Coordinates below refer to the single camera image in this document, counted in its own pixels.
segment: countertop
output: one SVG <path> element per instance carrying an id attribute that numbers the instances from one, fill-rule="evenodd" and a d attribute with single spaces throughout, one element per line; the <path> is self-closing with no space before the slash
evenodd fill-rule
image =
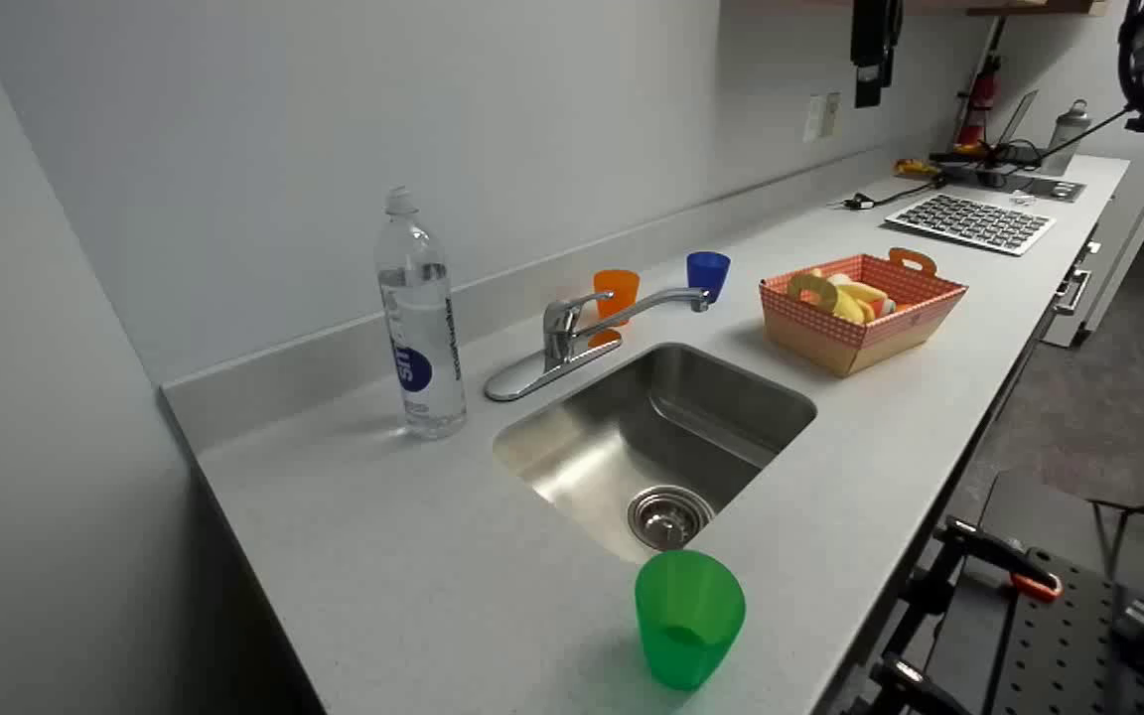
<path id="1" fill-rule="evenodd" d="M 1078 203 L 1028 200 L 1058 224 L 1024 257 L 883 229 L 902 203 L 849 216 L 834 200 L 721 242 L 734 266 L 706 315 L 652 311 L 623 348 L 515 406 L 488 406 L 482 380 L 537 348 L 542 306 L 466 344 L 468 426 L 445 440 L 404 440 L 396 385 L 378 380 L 204 449 L 199 466 L 326 710 L 812 710 L 1122 176 L 1122 160 L 1079 156 L 1067 179 L 1089 191 Z M 857 377 L 766 344 L 759 278 L 889 248 L 924 250 L 968 285 L 935 342 Z M 642 289 L 676 281 L 678 257 L 642 269 Z M 726 662 L 694 695 L 642 673 L 636 564 L 492 455 L 503 426 L 661 342 L 698 344 L 820 406 L 691 546 L 731 564 L 750 602 Z"/>

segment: blue cup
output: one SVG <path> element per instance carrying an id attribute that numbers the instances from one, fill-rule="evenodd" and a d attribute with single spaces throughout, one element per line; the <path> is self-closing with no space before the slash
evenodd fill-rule
<path id="1" fill-rule="evenodd" d="M 731 275 L 731 253 L 715 253 L 715 250 L 689 253 L 689 285 L 706 289 L 713 303 L 722 294 L 726 275 Z"/>

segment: keyboard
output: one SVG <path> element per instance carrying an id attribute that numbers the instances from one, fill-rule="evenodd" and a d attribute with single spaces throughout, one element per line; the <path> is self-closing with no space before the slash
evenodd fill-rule
<path id="1" fill-rule="evenodd" d="M 1054 218 L 1044 216 L 1024 216 L 1024 212 L 1001 212 L 985 203 L 968 203 L 959 195 L 935 195 L 919 205 L 906 205 L 887 218 L 889 226 L 946 240 L 946 242 L 967 242 L 997 253 L 1024 253 Z"/>

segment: stainless steel sink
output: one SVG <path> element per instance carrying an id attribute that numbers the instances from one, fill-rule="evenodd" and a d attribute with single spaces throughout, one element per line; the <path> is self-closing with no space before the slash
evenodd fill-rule
<path id="1" fill-rule="evenodd" d="M 657 344 L 509 426 L 492 453 L 623 561 L 689 546 L 805 426 L 816 400 L 691 344 Z"/>

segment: water bottle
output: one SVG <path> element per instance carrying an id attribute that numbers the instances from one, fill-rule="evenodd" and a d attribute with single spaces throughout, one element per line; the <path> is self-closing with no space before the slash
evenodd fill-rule
<path id="1" fill-rule="evenodd" d="M 450 266 L 441 242 L 417 224 L 417 205 L 396 187 L 384 200 L 378 240 L 378 285 L 388 354 L 404 395 L 404 429 L 445 437 L 466 426 L 461 359 L 454 328 Z"/>
<path id="2" fill-rule="evenodd" d="M 1058 114 L 1058 124 L 1054 124 L 1054 140 L 1048 140 L 1048 150 L 1054 146 L 1062 146 L 1062 150 L 1054 150 L 1048 160 L 1044 160 L 1044 176 L 1066 176 L 1066 168 L 1071 163 L 1071 156 L 1078 156 L 1078 140 L 1089 130 L 1089 105 L 1083 101 L 1078 101 L 1066 114 Z"/>

